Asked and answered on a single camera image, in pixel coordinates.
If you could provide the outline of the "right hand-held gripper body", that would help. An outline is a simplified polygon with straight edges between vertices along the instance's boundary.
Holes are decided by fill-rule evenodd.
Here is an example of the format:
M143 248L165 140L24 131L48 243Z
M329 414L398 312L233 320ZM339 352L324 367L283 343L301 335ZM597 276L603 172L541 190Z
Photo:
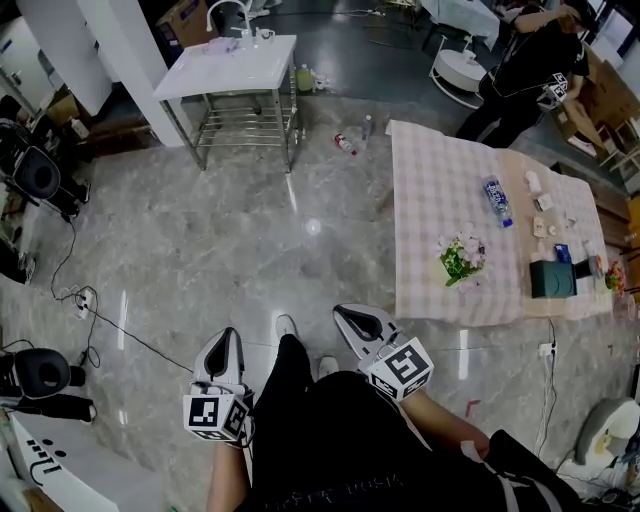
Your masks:
M417 337L403 329L364 331L358 348L359 371L367 382L395 402L401 402L430 380L434 364Z

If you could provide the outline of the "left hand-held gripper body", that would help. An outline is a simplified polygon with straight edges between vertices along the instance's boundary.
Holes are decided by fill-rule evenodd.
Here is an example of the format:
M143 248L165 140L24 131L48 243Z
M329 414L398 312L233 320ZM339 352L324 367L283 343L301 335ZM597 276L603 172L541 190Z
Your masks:
M189 393L183 396L184 428L205 441L242 442L252 397L242 373L217 377L195 373Z

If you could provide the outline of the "person's right forearm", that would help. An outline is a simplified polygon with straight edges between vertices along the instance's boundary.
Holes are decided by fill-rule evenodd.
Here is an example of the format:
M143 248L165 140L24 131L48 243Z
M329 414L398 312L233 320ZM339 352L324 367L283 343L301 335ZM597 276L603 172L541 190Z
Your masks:
M438 404L423 390L410 394L399 405L434 450L460 452L462 444L470 442L481 459L488 455L489 437L465 419Z

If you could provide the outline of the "person's left forearm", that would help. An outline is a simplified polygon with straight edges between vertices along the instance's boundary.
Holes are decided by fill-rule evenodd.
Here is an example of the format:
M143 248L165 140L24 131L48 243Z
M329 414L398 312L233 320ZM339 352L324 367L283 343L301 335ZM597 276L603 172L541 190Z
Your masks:
M234 512L250 489L249 474L242 448L217 443L206 502L206 512Z

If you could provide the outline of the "person's black clothing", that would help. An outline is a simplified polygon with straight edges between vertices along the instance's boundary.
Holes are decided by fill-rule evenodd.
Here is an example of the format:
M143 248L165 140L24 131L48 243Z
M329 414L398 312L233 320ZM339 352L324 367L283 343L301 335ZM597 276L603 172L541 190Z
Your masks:
M311 375L280 340L254 410L253 484L237 512L579 512L574 490L504 432L476 462L429 449L397 406L351 371Z

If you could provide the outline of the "pink flower bunch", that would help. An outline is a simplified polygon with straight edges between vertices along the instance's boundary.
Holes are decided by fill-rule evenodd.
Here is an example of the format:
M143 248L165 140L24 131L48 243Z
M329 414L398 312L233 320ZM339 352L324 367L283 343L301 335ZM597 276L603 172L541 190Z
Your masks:
M486 245L472 223L452 236L440 235L436 253L444 269L445 287L468 291L486 280Z

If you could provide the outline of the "checkered tablecloth table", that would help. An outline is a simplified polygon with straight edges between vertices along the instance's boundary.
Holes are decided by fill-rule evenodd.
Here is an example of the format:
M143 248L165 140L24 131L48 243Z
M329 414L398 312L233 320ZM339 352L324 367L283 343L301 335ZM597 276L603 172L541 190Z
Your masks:
M511 323L522 318L579 320L609 313L613 297L594 277L577 283L569 298L532 298L529 264L553 258L566 244L574 262L605 259L603 231L587 182L558 174L513 150L446 136L418 124L392 120L396 245L396 314L465 326ZM513 215L504 228L483 190L500 181ZM436 246L467 223L486 245L486 280L460 291L444 286Z

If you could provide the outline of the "blue label water bottle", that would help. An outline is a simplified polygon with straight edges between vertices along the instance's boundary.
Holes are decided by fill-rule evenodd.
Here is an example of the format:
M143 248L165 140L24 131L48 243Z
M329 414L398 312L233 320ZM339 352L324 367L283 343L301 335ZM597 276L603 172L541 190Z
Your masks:
M491 209L498 217L500 225L504 228L511 227L513 225L512 209L498 178L494 175L488 176L483 179L482 184Z

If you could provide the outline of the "dark green box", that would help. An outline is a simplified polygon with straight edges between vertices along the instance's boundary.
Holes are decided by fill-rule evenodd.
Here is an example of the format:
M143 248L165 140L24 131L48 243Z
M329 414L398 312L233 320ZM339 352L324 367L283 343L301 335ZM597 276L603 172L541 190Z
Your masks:
M577 295L574 266L558 261L529 264L532 298L569 298Z

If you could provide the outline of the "grey white cushion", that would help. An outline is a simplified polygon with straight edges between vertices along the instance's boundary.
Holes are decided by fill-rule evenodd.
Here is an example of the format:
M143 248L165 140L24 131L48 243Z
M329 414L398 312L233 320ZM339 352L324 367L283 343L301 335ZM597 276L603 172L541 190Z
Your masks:
M589 413L557 474L583 499L640 493L640 404L604 399Z

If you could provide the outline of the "metal sink stand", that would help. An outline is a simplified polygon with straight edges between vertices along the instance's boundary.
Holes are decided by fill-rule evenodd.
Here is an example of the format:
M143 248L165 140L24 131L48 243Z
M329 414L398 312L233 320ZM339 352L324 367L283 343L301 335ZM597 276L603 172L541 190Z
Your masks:
M187 133L167 100L162 100L160 106L200 170L207 169L208 153L214 148L278 148L284 172L289 174L293 168L293 152L302 139L293 60L286 68L286 79L290 93L288 104L284 103L284 97L278 89L247 93L245 98L250 101L248 107L217 107L213 104L213 97L206 94L204 99L208 106L192 135Z

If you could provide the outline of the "red flower bunch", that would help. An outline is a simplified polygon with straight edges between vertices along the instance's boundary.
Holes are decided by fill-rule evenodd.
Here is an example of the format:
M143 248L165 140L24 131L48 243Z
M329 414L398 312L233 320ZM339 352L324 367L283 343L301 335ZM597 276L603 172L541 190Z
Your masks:
M625 273L618 261L614 261L605 273L605 285L608 290L622 294L625 289Z

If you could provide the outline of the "round white side table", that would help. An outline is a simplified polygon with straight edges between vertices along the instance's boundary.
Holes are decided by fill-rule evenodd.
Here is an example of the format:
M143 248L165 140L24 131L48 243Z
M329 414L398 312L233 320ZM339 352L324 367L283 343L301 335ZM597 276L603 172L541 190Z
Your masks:
M468 65L463 61L461 52L471 50L473 37L467 35L464 40L464 48L457 51L447 46L448 38L445 35L441 36L429 77L445 96L467 109L477 110L482 104L480 83L487 70L477 60L477 65Z

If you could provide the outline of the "open cardboard box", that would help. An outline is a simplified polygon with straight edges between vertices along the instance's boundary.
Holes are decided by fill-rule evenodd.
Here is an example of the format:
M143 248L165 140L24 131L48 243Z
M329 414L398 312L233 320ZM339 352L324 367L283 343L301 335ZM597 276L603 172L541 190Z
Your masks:
M601 136L578 100L560 104L552 111L552 117L569 145L592 158L606 153Z

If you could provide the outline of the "white sink basin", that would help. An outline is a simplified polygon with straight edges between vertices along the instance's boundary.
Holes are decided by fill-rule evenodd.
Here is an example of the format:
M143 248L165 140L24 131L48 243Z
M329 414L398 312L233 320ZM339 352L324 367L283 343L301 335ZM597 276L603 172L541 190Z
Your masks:
M206 44L186 48L156 87L158 101L203 94L273 90L280 87L296 46L294 35L214 53Z

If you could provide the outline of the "table with white cloth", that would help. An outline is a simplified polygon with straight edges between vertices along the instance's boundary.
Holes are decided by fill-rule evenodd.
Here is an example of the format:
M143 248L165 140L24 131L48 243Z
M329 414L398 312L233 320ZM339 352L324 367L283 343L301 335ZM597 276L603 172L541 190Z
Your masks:
M499 37L500 20L481 0L419 0L436 27L458 29L483 40L492 50Z

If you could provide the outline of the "plain cardboard box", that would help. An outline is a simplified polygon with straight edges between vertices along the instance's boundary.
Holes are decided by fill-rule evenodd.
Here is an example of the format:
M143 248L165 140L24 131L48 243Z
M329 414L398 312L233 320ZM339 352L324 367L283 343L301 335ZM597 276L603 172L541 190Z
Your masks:
M590 46L585 45L585 51L589 75L582 86L579 101L592 123L617 128L625 121L640 120L640 99L618 71L609 61L601 61Z

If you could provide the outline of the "printed cardboard box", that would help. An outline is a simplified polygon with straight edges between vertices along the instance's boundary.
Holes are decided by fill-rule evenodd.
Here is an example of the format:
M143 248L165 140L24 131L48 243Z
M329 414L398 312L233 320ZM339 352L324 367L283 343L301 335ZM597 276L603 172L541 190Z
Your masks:
M207 17L211 0L179 0L156 22L156 30L169 55L177 58L185 48L208 43L219 32Z

